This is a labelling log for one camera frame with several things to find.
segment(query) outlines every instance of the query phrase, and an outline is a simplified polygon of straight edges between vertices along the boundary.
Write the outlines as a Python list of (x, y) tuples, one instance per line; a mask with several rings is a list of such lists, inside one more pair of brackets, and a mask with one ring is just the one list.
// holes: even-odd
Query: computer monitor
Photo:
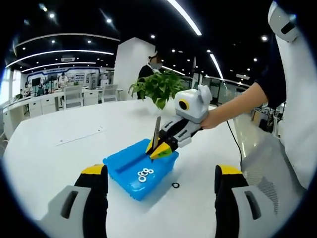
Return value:
[(57, 80), (57, 74), (51, 74), (48, 76), (48, 82), (54, 82)]
[(41, 78), (35, 78), (32, 80), (32, 87), (38, 86), (41, 84)]

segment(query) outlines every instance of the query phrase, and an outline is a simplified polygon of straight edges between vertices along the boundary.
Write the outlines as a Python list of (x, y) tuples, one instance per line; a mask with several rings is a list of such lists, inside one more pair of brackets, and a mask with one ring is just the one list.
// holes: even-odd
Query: white pillar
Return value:
[(113, 84), (118, 84), (118, 89), (123, 90), (122, 100), (132, 99), (128, 94), (130, 85), (138, 80), (141, 68), (147, 64), (149, 56), (153, 56), (154, 53), (154, 45), (138, 38), (132, 38), (118, 46)]
[(194, 73), (193, 81), (192, 81), (192, 89), (194, 88), (196, 82), (199, 84), (199, 74)]
[(202, 74), (199, 74), (199, 85), (202, 85), (203, 83), (203, 75)]
[(8, 68), (10, 70), (10, 78), (9, 78), (9, 100), (12, 98), (12, 85), (13, 85), (13, 71), (11, 71), (11, 68)]

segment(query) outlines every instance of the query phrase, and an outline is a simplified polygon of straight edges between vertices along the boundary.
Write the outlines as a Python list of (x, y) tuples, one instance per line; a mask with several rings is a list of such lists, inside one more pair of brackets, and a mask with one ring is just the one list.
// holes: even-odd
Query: window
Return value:
[(0, 105), (9, 101), (9, 79), (11, 71), (6, 69), (3, 73), (3, 77), (0, 83)]

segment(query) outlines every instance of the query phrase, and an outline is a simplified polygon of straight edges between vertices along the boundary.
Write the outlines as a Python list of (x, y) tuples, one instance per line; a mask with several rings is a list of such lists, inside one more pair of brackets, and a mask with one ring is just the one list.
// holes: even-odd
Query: black ceiling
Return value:
[[(267, 23), (271, 0), (177, 2), (191, 16), (202, 36), (197, 36), (166, 0), (43, 0), (41, 3), (48, 11), (34, 5), (26, 12), (24, 27), (14, 39), (16, 47), (9, 50), (6, 64), (41, 52), (93, 50), (114, 55), (53, 53), (22, 60), (12, 67), (25, 70), (52, 64), (60, 62), (63, 55), (79, 58), (76, 61), (96, 62), (94, 66), (114, 67), (118, 44), (138, 37), (156, 45), (165, 66), (187, 75), (196, 57), (197, 72), (219, 77), (206, 50), (211, 50), (215, 55), (224, 78), (240, 81), (235, 75), (245, 74), (251, 78), (243, 82), (251, 84), (260, 75), (268, 57), (269, 45), (261, 40), (261, 36), (271, 34)], [(51, 12), (55, 14), (53, 19), (49, 18)], [(112, 23), (107, 23), (107, 18), (112, 19)], [(61, 35), (20, 45), (36, 37), (61, 33), (95, 34), (119, 39), (120, 42), (93, 36)], [(150, 37), (151, 34), (156, 36), (155, 39)]]

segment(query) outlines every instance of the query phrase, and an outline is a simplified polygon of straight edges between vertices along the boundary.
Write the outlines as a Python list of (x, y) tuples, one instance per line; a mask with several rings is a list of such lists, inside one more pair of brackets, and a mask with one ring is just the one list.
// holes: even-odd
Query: white chair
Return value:
[(81, 86), (69, 86), (64, 88), (64, 110), (78, 108), (84, 105)]
[(117, 98), (117, 84), (105, 85), (103, 89), (103, 94), (101, 96), (102, 103), (118, 101)]

